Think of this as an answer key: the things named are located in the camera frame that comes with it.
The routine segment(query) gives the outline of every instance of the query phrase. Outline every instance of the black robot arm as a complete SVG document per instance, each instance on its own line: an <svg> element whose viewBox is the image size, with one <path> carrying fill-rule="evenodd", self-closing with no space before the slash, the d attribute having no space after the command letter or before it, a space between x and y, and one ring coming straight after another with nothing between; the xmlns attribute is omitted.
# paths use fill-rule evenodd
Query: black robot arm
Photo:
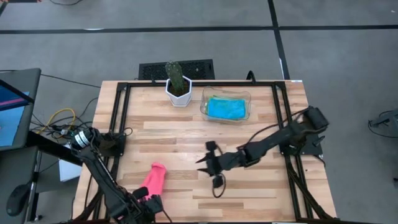
<svg viewBox="0 0 398 224"><path fill-rule="evenodd" d="M326 130L329 122L318 108L308 107L303 112L304 122L293 120L286 127L276 131L261 141L248 142L238 147L237 152L222 153L214 141L206 142L209 152L197 162L205 162L207 168L199 169L210 176L218 176L223 170L235 167L249 167L257 164L266 155L267 151L277 145L300 148L305 144L308 134L319 134ZM220 156L215 156L215 150L219 149Z"/></svg>
<svg viewBox="0 0 398 224"><path fill-rule="evenodd" d="M144 198L148 195L146 187L129 193L112 178L98 154L99 147L111 146L113 145L112 142L102 138L97 129L88 128L75 135L71 145L76 156L84 162L102 190L105 206L110 217L120 224L152 223L155 221L155 214L163 211L160 196L153 195L149 200L146 200ZM86 220L91 213L91 208L92 206L89 205L82 215L74 221Z"/></svg>

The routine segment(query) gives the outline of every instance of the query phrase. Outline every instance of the potted cactus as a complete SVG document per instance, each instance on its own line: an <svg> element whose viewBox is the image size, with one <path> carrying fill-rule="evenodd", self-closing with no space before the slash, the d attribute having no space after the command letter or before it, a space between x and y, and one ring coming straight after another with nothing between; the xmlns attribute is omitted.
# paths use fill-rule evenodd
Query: potted cactus
<svg viewBox="0 0 398 224"><path fill-rule="evenodd" d="M169 79L166 81L166 94L173 106L186 107L192 99L192 81L182 75L178 62L167 62L166 72Z"/></svg>

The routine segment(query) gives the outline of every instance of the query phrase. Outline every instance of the floor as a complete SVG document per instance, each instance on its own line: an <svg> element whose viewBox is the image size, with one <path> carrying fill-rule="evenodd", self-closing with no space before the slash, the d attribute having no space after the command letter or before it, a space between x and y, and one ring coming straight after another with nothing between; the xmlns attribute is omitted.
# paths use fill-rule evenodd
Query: floor
<svg viewBox="0 0 398 224"><path fill-rule="evenodd" d="M53 0L69 3L73 0ZM395 0L277 0L279 26L398 24ZM343 220L396 223L397 139L369 132L367 123L398 107L398 29L289 30L280 32L287 65L282 74L273 30L5 34L2 30L118 29L140 27L272 26L263 0L83 0L74 6L8 4L0 16L0 68L39 67L43 74L101 85L133 80L140 63L213 59L216 79L303 80L311 105L329 122L323 142L326 171ZM34 113L48 120L72 107L80 114L99 89L42 77ZM82 117L93 118L95 103ZM388 127L376 131L393 135ZM55 158L43 159L47 166ZM40 223L68 220L77 180L58 181L58 167L43 173Z"/></svg>

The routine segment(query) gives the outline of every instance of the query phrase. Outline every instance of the desk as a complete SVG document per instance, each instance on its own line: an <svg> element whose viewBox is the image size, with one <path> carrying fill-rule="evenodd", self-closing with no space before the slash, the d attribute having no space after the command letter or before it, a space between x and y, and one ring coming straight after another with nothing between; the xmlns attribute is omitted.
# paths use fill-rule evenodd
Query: desk
<svg viewBox="0 0 398 224"><path fill-rule="evenodd" d="M93 127L104 133L109 128L116 86L117 82L103 82L99 93ZM286 87L292 113L308 106L303 83L286 81ZM131 127L134 132L127 137L124 155L119 163L119 185L130 192L137 189L150 171L150 165L159 162L167 168L162 200L174 222L294 221L285 161L277 147L252 167L224 172L226 190L221 198L213 198L211 178L196 171L205 166L195 163L205 155L205 142L215 140L222 150L235 151L236 146L245 143L256 131L277 123L271 88L222 87L231 91L246 90L252 96L250 118L234 125L202 119L199 110L202 89L193 87L193 98L186 108L174 108L164 87L131 88L126 127ZM121 103L116 128L122 106ZM277 128L268 129L256 139L275 131ZM327 213L335 216L323 164L312 156L302 156L302 160L309 191ZM83 166L73 207L75 217L83 210L89 178L90 172ZM91 185L89 201L96 193L96 188L96 184ZM299 191L298 198L302 216L305 217ZM99 217L103 218L104 206L101 212ZM167 219L163 214L158 214L157 221L167 222Z"/></svg>

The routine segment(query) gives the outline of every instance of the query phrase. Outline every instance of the pink toy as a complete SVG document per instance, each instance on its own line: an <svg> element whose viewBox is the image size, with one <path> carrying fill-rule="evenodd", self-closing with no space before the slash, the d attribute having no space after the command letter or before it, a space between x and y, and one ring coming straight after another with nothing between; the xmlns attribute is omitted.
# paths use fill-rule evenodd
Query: pink toy
<svg viewBox="0 0 398 224"><path fill-rule="evenodd" d="M150 198L151 195L161 195L163 192L164 176L166 174L166 167L158 162L152 164L148 176L145 178L144 183L140 187L147 187Z"/></svg>

